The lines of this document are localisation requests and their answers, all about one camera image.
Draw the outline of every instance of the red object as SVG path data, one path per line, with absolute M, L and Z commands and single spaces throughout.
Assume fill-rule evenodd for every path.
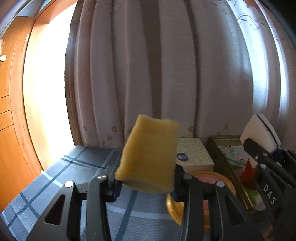
M 241 180 L 244 186 L 252 189 L 256 189 L 255 182 L 254 182 L 255 171 L 256 171 L 256 168 L 252 168 L 251 163 L 248 159 L 246 164 L 246 169 L 239 177 L 239 179 Z

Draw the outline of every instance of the yellow sponge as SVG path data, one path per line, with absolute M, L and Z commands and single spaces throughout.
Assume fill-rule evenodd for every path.
M 177 122 L 139 115 L 115 178 L 142 192 L 173 191 L 178 130 Z

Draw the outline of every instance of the white sponge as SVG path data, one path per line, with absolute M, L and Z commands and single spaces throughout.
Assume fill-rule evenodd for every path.
M 269 153 L 281 146 L 278 135 L 263 114 L 253 115 L 246 125 L 240 140 L 244 143 L 248 138 L 255 141 Z M 251 156 L 249 156 L 249 160 L 253 168 L 257 166 L 257 162 Z

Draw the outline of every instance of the curtain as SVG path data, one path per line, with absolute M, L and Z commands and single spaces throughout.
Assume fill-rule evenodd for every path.
M 86 146 L 122 148 L 139 114 L 205 141 L 263 113 L 296 148 L 296 51 L 258 1 L 85 0 L 75 52 Z

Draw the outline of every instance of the white lettering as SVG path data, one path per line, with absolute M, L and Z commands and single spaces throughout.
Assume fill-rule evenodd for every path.
M 273 197 L 272 200 L 270 201 L 271 204 L 274 204 L 274 201 L 276 201 L 276 198 Z
M 268 185 L 267 185 L 267 184 L 265 185 L 265 187 L 263 188 L 263 190 L 264 190 L 265 192 L 267 192 L 267 190 L 268 190 Z
M 270 193 L 267 194 L 268 199 L 270 199 L 271 194 L 272 194 L 272 192 L 270 192 Z

